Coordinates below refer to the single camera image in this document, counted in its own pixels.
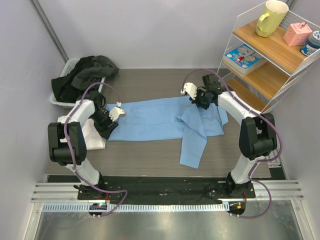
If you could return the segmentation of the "blue white lidded jar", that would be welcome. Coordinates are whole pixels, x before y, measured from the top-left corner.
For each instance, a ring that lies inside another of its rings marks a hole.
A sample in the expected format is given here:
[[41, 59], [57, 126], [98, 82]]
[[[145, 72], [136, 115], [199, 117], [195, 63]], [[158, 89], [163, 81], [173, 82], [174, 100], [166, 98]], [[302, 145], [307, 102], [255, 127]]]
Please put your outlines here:
[[300, 52], [305, 56], [310, 56], [320, 48], [320, 32], [312, 32], [307, 40], [300, 47]]

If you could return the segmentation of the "folded white shirt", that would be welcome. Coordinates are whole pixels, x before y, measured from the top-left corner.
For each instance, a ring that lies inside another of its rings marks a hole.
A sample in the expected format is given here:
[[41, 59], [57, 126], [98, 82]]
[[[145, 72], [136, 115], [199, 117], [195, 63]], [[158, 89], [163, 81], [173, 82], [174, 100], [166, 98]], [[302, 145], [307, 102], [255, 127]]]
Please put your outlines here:
[[[69, 114], [61, 116], [58, 118], [58, 122], [51, 122], [47, 127], [48, 140], [53, 143], [54, 147], [69, 148], [64, 135], [64, 123], [69, 116]], [[70, 124], [73, 122], [80, 123], [81, 132], [87, 150], [105, 149], [106, 140], [99, 135], [98, 131], [94, 127], [94, 121], [92, 119], [74, 114], [69, 118], [68, 123]]]

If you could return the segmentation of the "yellow green ceramic mug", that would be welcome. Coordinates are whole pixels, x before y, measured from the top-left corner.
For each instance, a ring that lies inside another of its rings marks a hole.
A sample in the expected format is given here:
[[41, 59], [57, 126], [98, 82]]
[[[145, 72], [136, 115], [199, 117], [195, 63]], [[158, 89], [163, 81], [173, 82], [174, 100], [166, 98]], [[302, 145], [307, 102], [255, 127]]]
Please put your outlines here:
[[258, 36], [269, 37], [280, 25], [289, 7], [280, 0], [268, 0], [263, 8], [262, 15], [257, 20], [255, 32]]

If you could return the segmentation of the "light blue long sleeve shirt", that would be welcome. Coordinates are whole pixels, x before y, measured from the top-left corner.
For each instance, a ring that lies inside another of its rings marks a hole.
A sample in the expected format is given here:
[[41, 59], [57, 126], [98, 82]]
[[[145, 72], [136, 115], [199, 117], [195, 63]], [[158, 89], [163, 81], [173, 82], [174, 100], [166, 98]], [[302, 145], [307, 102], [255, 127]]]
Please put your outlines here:
[[181, 139], [181, 165], [197, 169], [208, 137], [224, 134], [227, 112], [211, 104], [202, 109], [187, 96], [129, 102], [125, 117], [111, 133], [110, 141], [145, 142]]

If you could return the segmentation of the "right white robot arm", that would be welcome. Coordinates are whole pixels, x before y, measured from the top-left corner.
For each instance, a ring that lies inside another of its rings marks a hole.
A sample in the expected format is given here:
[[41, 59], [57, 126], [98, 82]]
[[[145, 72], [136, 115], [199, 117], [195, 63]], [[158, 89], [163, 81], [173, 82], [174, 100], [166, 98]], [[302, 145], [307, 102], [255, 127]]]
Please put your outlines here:
[[209, 75], [202, 78], [203, 87], [191, 82], [183, 83], [180, 93], [189, 95], [193, 104], [207, 110], [211, 104], [226, 110], [240, 125], [240, 157], [226, 178], [226, 193], [239, 197], [250, 189], [251, 177], [258, 165], [278, 146], [275, 119], [270, 113], [261, 113], [251, 108], [220, 80]]

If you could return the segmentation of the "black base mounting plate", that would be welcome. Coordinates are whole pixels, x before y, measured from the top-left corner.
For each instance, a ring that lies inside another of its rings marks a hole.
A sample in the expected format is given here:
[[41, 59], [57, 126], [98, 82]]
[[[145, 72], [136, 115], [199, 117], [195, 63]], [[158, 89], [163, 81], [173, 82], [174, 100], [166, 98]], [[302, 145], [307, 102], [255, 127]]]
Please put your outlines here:
[[250, 183], [237, 193], [229, 193], [226, 178], [211, 177], [129, 177], [104, 176], [103, 188], [112, 194], [99, 192], [85, 185], [74, 185], [78, 200], [109, 200], [118, 204], [127, 190], [124, 205], [208, 205], [220, 199], [254, 199], [254, 186]]

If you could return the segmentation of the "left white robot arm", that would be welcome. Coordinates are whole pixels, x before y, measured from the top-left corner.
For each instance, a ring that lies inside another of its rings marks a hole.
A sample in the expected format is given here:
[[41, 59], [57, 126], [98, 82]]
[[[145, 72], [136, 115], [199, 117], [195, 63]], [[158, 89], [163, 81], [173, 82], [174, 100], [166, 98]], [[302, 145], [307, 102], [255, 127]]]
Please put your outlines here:
[[87, 158], [87, 144], [82, 129], [91, 119], [99, 136], [109, 139], [125, 111], [119, 101], [110, 110], [103, 108], [105, 104], [105, 97], [98, 91], [86, 93], [78, 98], [67, 115], [47, 127], [50, 160], [72, 171], [97, 200], [106, 195], [107, 188], [102, 174]]

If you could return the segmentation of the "blue white tissue pack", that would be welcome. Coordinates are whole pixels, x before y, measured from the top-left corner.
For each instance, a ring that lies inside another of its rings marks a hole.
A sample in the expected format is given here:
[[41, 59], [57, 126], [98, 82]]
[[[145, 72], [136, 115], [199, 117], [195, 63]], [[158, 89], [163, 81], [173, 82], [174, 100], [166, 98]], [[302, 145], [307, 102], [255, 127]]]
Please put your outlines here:
[[261, 67], [267, 60], [246, 44], [225, 53], [222, 63], [241, 76], [245, 76]]

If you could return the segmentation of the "pink cube power adapter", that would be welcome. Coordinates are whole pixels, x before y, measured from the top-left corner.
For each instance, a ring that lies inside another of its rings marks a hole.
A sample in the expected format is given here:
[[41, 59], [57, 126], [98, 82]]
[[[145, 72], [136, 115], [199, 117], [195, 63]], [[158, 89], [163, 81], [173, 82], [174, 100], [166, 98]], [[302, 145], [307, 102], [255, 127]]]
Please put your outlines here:
[[307, 40], [312, 32], [312, 29], [306, 22], [291, 23], [283, 39], [290, 47], [300, 46]]

